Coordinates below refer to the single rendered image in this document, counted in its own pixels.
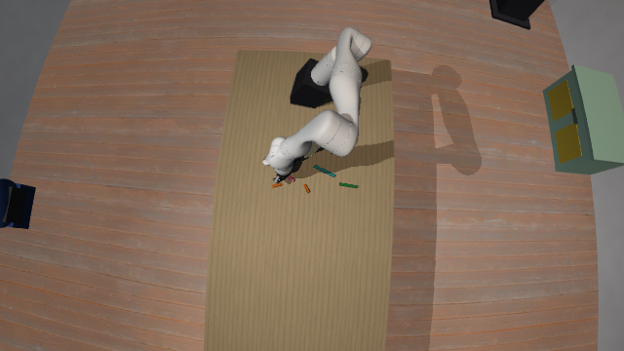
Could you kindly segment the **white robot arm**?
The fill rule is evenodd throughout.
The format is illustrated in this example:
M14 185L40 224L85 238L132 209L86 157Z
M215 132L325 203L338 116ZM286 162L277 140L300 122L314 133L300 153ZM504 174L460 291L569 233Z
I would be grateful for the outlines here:
M351 153L359 134L362 70L358 61L367 55L371 45L371 39L357 29L342 30L336 46L311 71L311 78L317 85L330 83L337 113L325 110L295 135L274 138L269 155L263 160L265 166L275 168L279 175L288 175L293 170L293 161L310 151L312 141L339 157Z

